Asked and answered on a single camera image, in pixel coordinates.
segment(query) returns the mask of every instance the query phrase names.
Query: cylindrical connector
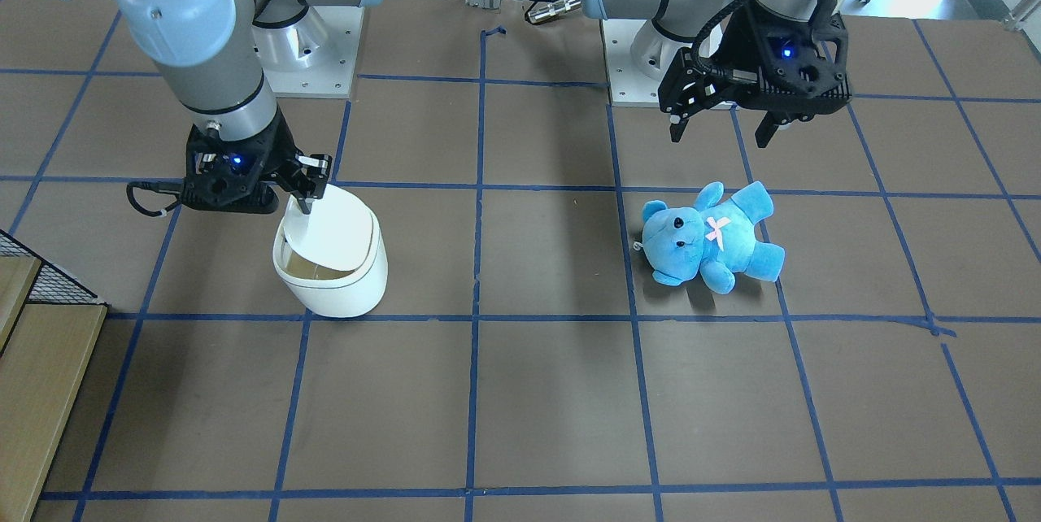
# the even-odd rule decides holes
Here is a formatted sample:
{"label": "cylindrical connector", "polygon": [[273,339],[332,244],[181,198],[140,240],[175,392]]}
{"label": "cylindrical connector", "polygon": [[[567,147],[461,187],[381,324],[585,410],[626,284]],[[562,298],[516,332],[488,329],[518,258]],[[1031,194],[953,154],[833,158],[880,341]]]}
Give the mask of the cylindrical connector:
{"label": "cylindrical connector", "polygon": [[581,7],[582,0],[557,0],[542,7],[529,9],[528,14],[525,15],[525,20],[530,24],[542,24]]}

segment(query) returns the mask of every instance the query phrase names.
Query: blue teddy bear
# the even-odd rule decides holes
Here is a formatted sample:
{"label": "blue teddy bear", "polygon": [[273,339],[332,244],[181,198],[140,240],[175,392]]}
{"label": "blue teddy bear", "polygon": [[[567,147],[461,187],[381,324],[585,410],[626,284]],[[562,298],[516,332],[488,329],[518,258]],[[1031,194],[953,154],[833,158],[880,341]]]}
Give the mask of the blue teddy bear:
{"label": "blue teddy bear", "polygon": [[693,207],[668,208],[662,201],[643,205],[642,249],[654,279],[678,287],[699,271],[705,283],[719,294],[734,289],[734,273],[773,281],[784,266],[784,248],[756,240],[755,225],[773,214],[773,200],[756,181],[722,198],[722,182],[697,194]]}

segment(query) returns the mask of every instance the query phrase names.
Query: metal rod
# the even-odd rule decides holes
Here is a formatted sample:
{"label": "metal rod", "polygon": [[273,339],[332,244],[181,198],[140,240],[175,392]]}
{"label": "metal rod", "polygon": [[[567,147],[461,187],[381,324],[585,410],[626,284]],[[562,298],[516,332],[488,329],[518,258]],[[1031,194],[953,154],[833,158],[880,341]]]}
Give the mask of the metal rod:
{"label": "metal rod", "polygon": [[1037,10],[1039,5],[1041,5],[1041,0],[1019,0],[1016,7],[1012,8],[1009,11],[1009,16],[1005,19],[1005,29],[1020,29],[1020,25]]}

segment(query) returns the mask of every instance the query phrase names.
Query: blue tape grid line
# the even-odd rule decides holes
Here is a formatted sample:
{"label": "blue tape grid line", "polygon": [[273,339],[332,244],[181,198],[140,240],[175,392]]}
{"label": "blue tape grid line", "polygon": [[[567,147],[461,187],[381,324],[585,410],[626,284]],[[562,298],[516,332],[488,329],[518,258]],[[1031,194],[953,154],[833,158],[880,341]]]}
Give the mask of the blue tape grid line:
{"label": "blue tape grid line", "polygon": [[[342,159],[342,144],[346,142],[347,138],[347,125],[341,130],[340,144],[337,147],[337,154],[339,154],[339,159]],[[339,167],[334,168],[335,172],[338,172]],[[36,180],[34,175],[2,175],[0,174],[0,181],[11,181],[11,182],[26,182]],[[40,177],[41,182],[112,182],[112,183],[126,183],[131,180],[153,180],[153,181],[176,181],[180,178],[164,178],[164,177],[153,177],[153,178],[142,178],[139,176],[62,176],[62,175],[44,175]],[[457,191],[476,191],[478,189],[477,183],[468,182],[398,182],[398,181],[382,181],[382,180],[333,180],[332,184],[341,188],[365,188],[365,189],[442,189],[442,190],[457,190]],[[480,185],[481,189],[485,191],[562,191],[562,192],[575,192],[575,193],[613,193],[616,191],[615,187],[609,187],[606,184],[506,184],[506,183],[483,183]],[[702,187],[623,187],[621,192],[624,193],[681,193],[681,194],[696,194],[702,190]],[[868,197],[868,198],[879,198],[882,197],[882,193],[878,191],[830,191],[820,189],[770,189],[771,195],[793,195],[793,196],[806,196],[806,197]],[[899,197],[908,199],[975,199],[975,200],[990,200],[990,201],[1007,201],[1009,198],[1020,200],[1020,201],[1041,201],[1041,194],[1030,195],[1030,194],[986,194],[986,193],[916,193],[916,192],[886,192],[889,197]]]}
{"label": "blue tape grid line", "polygon": [[[484,124],[485,95],[487,90],[488,36],[506,34],[506,28],[497,26],[491,30],[481,30],[481,77],[478,81],[477,102],[477,191],[475,199],[474,222],[474,302],[471,308],[469,335],[469,392],[466,399],[466,488],[476,484],[477,469],[477,370],[480,359],[480,324],[481,315],[481,220],[484,215]],[[463,511],[464,522],[474,519],[474,497],[466,496]]]}
{"label": "blue tape grid line", "polygon": [[[298,322],[303,319],[303,315],[297,314],[239,314],[239,313],[109,313],[111,320],[132,321],[143,319],[145,321],[245,321],[245,322]],[[385,323],[385,322],[472,322],[474,315],[365,315],[351,319],[337,319],[313,316],[315,321],[331,322],[360,322],[360,323]],[[491,315],[480,314],[476,316],[479,321],[501,322],[501,323],[555,323],[555,322],[617,322],[625,323],[632,320],[631,315]],[[922,317],[910,315],[796,315],[788,316],[794,323],[809,322],[860,322],[860,323],[902,323],[914,327],[932,330],[934,327],[940,333],[950,337],[958,334],[948,328],[930,325]],[[1041,317],[937,317],[944,322],[950,323],[1041,323]],[[781,323],[785,318],[783,315],[636,315],[636,320],[640,323]]]}
{"label": "blue tape grid line", "polygon": [[282,488],[285,483],[285,468],[289,463],[289,447],[293,445],[293,427],[297,422],[297,406],[300,403],[300,386],[304,379],[304,362],[307,361],[307,341],[311,331],[311,313],[304,313],[303,326],[300,329],[300,352],[297,356],[297,370],[293,377],[293,392],[289,395],[289,411],[285,417],[285,432],[282,434],[282,451],[278,456],[278,471],[275,473],[275,492],[271,497],[271,511],[268,521],[278,520],[278,509]]}
{"label": "blue tape grid line", "polygon": [[[1010,487],[1038,487],[1038,477],[1001,477],[1000,484]],[[991,477],[940,477],[925,479],[864,479],[835,481],[837,490],[879,490],[907,488],[993,488]],[[821,492],[829,489],[827,481],[778,481],[765,483],[684,483],[659,486],[662,494],[746,494],[762,492]],[[655,491],[650,484],[639,486],[548,486],[506,488],[375,488],[375,489],[324,489],[324,490],[245,490],[207,492],[203,490],[168,491],[117,491],[91,492],[84,498],[81,492],[44,492],[43,501],[125,500],[279,500],[298,499],[380,499],[380,498],[465,498],[496,496],[590,496],[590,495],[648,495]]]}
{"label": "blue tape grid line", "polygon": [[331,180],[336,179],[336,175],[339,174],[339,167],[344,163],[344,145],[347,144],[347,129],[351,125],[351,100],[348,99],[344,104],[344,118],[339,123],[339,140],[336,143],[336,156],[332,163],[332,173],[329,174]]}
{"label": "blue tape grid line", "polygon": [[664,522],[665,512],[661,503],[661,481],[658,477],[658,452],[654,444],[654,426],[651,423],[651,403],[648,399],[646,374],[643,369],[643,347],[640,342],[640,322],[636,310],[636,284],[633,278],[633,259],[630,253],[629,229],[626,219],[625,193],[621,192],[621,165],[618,157],[618,142],[614,129],[614,111],[608,103],[607,133],[611,142],[611,167],[614,172],[614,199],[618,208],[618,230],[621,234],[621,258],[626,268],[626,293],[629,297],[629,322],[633,330],[633,355],[636,361],[636,384],[640,393],[640,412],[643,418],[643,440],[648,448],[648,467],[651,472],[651,490],[657,522]]}
{"label": "blue tape grid line", "polygon": [[[156,257],[155,266],[152,268],[152,275],[148,280],[148,288],[145,291],[145,299],[141,303],[138,315],[148,313],[148,306],[152,303],[152,295],[155,293],[155,284],[159,281],[159,272],[162,270],[162,263],[167,258],[170,244],[174,237],[174,229],[177,227],[177,220],[180,218],[181,209],[177,207],[170,216],[170,224],[167,226],[167,233],[162,238],[162,245],[159,247],[159,255]],[[116,418],[116,411],[119,408],[120,399],[123,397],[123,388],[126,384],[127,374],[130,373],[130,364],[133,359],[134,351],[137,349],[137,342],[141,340],[141,331],[145,325],[145,319],[138,318],[134,321],[133,332],[127,343],[127,350],[123,354],[123,364],[120,366],[119,377],[116,378],[116,387],[112,390],[111,399],[108,400],[108,409],[105,412],[105,420],[101,425],[101,432],[98,434],[98,442],[94,447],[94,454],[91,457],[91,465],[86,470],[86,477],[83,479],[83,490],[76,502],[76,511],[72,522],[80,522],[83,518],[83,509],[86,507],[87,496],[92,494],[94,478],[97,477],[98,467],[101,465],[101,455],[108,442],[108,433],[111,432],[112,420]]]}
{"label": "blue tape grid line", "polygon": [[874,176],[874,181],[879,185],[879,192],[882,193],[882,200],[886,204],[886,210],[889,212],[889,218],[893,223],[893,229],[896,231],[896,238],[900,242],[900,248],[904,250],[904,256],[907,258],[908,267],[911,269],[911,276],[914,278],[915,290],[918,291],[918,298],[921,300],[921,305],[925,309],[925,319],[930,322],[936,319],[933,314],[933,309],[929,305],[929,299],[925,298],[925,288],[921,283],[921,276],[918,275],[918,268],[915,266],[914,257],[911,255],[911,246],[908,245],[907,238],[904,235],[904,229],[900,227],[900,222],[896,219],[896,209],[893,208],[893,203],[889,199],[889,193],[886,192],[886,185],[882,181],[882,174],[879,172],[879,167],[874,163],[874,156],[871,155],[871,148],[867,145],[867,136],[864,135],[864,130],[860,127],[860,121],[857,119],[857,114],[854,111],[852,105],[846,106],[846,110],[849,114],[849,119],[853,121],[853,127],[857,130],[857,136],[860,140],[861,146],[864,148],[864,155],[867,156],[867,164],[871,167],[871,174]]}
{"label": "blue tape grid line", "polygon": [[2,75],[56,75],[82,77],[161,77],[162,75],[148,71],[77,71],[73,69],[0,69]]}
{"label": "blue tape grid line", "polygon": [[997,488],[997,495],[1000,496],[1001,505],[1005,506],[1005,514],[1009,517],[1009,522],[1016,522],[1015,512],[1012,512],[1012,504],[1009,503],[1009,495],[1005,492],[1005,483],[1001,482],[999,474],[997,474],[997,466],[994,465],[994,458],[990,454],[990,449],[987,448],[987,440],[983,437],[983,429],[980,428],[980,422],[975,418],[975,413],[972,411],[972,403],[969,402],[969,396],[965,392],[965,386],[962,383],[962,377],[958,373],[958,368],[955,366],[955,358],[950,354],[950,349],[947,344],[941,344],[943,348],[943,356],[947,359],[947,368],[950,369],[950,377],[955,379],[955,386],[958,387],[958,395],[962,399],[962,404],[965,406],[965,412],[969,417],[969,422],[972,423],[972,431],[975,432],[976,441],[980,442],[980,450],[983,451],[983,457],[986,459],[987,469],[990,470],[991,481]]}
{"label": "blue tape grid line", "polygon": [[[886,93],[858,93],[863,99],[907,99],[912,101],[955,101],[954,97],[941,95],[889,95]],[[1012,97],[959,97],[970,103],[1041,103],[1041,99],[1015,99]]]}
{"label": "blue tape grid line", "polygon": [[[752,183],[755,176],[752,173],[752,160],[748,158],[747,148],[744,147],[744,138],[741,134],[741,125],[737,120],[737,110],[731,108],[730,121],[734,125],[734,134],[737,140],[737,148],[741,152],[741,161],[744,164],[744,174],[746,180]],[[759,229],[763,233],[763,241],[770,242],[770,232],[766,227],[766,220],[759,222]],[[806,399],[806,408],[810,415],[810,424],[813,427],[813,437],[817,443],[817,452],[820,453],[820,466],[824,471],[824,482],[827,483],[829,496],[832,499],[832,509],[835,513],[836,522],[844,522],[842,515],[842,504],[839,502],[839,493],[835,484],[835,475],[832,472],[832,463],[828,456],[828,446],[824,444],[824,433],[820,428],[820,419],[817,417],[817,407],[813,402],[813,391],[810,389],[810,378],[806,372],[806,364],[803,361],[803,351],[798,347],[798,337],[795,334],[795,326],[791,320],[791,313],[788,310],[788,301],[785,300],[784,288],[781,279],[775,283],[778,291],[778,301],[781,303],[781,314],[784,317],[785,329],[788,331],[788,343],[791,345],[792,356],[795,359],[795,367],[798,370],[799,384],[803,386],[803,397]]]}
{"label": "blue tape grid line", "polygon": [[86,88],[91,85],[91,79],[94,78],[94,73],[97,70],[98,65],[101,64],[102,56],[105,55],[105,49],[108,48],[108,43],[111,42],[112,34],[116,33],[116,26],[120,23],[120,17],[121,15],[117,11],[115,18],[112,18],[111,25],[108,26],[108,32],[105,33],[104,40],[101,41],[101,47],[98,48],[98,52],[94,56],[94,61],[91,64],[91,70],[87,71],[85,77],[83,77],[83,84],[79,86],[79,92],[76,93],[76,98],[73,100],[72,106],[69,107],[69,113],[66,114],[66,118],[61,122],[61,126],[58,128],[58,131],[54,136],[54,142],[51,143],[51,147],[44,156],[44,161],[40,164],[40,168],[36,170],[32,183],[29,184],[29,190],[25,194],[25,199],[22,200],[22,206],[18,209],[18,215],[15,216],[15,221],[10,224],[11,235],[18,231],[19,225],[22,225],[22,219],[25,217],[25,212],[28,210],[29,203],[32,202],[32,197],[35,196],[36,189],[40,187],[40,180],[43,178],[44,173],[47,172],[47,167],[51,164],[51,158],[54,157],[55,152],[57,152],[58,145],[61,144],[62,138],[65,138],[66,132],[69,130],[69,125],[72,123],[72,119],[76,115],[76,109],[83,100],[83,96],[86,95]]}
{"label": "blue tape grid line", "polygon": [[965,106],[962,105],[962,99],[960,99],[958,94],[955,93],[955,88],[950,84],[950,79],[947,78],[947,74],[944,73],[943,67],[940,66],[940,59],[938,59],[936,57],[936,53],[933,52],[933,47],[929,44],[929,40],[925,40],[925,32],[922,32],[921,26],[918,25],[918,21],[912,20],[911,22],[914,24],[915,30],[918,31],[918,38],[921,39],[921,43],[925,45],[925,50],[929,51],[929,56],[933,59],[933,65],[936,66],[936,70],[939,71],[940,77],[943,78],[943,84],[947,85],[947,91],[950,93],[950,97],[955,101],[955,105],[958,106],[958,111],[962,115],[962,120],[965,121],[965,126],[969,130],[969,133],[972,134],[972,140],[975,142],[976,148],[980,149],[980,154],[983,155],[983,159],[987,163],[987,168],[990,169],[990,174],[993,175],[994,181],[997,182],[997,188],[1000,190],[1001,195],[1005,196],[1005,200],[1009,203],[1009,208],[1012,209],[1012,215],[1016,218],[1016,223],[1019,224],[1019,229],[1022,230],[1023,237],[1026,238],[1026,244],[1030,244],[1031,249],[1034,250],[1034,257],[1036,257],[1038,262],[1041,262],[1041,250],[1038,250],[1038,245],[1034,242],[1034,238],[1031,237],[1031,232],[1026,228],[1023,218],[1019,215],[1019,209],[1016,208],[1016,203],[1012,200],[1012,197],[1009,196],[1009,192],[1005,189],[1005,182],[1001,181],[1000,175],[997,174],[997,169],[994,168],[994,163],[990,159],[987,149],[984,148],[983,142],[980,140],[980,134],[976,133],[975,127],[969,120],[968,114],[965,113]]}

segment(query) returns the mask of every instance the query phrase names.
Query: white container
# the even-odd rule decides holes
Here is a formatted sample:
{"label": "white container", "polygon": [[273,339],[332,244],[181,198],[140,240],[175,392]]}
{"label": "white container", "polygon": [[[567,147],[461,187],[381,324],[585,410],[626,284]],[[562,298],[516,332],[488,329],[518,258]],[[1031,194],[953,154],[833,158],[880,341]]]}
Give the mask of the white container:
{"label": "white container", "polygon": [[376,215],[331,184],[310,215],[289,199],[272,260],[300,302],[325,317],[364,315],[386,291],[387,254]]}

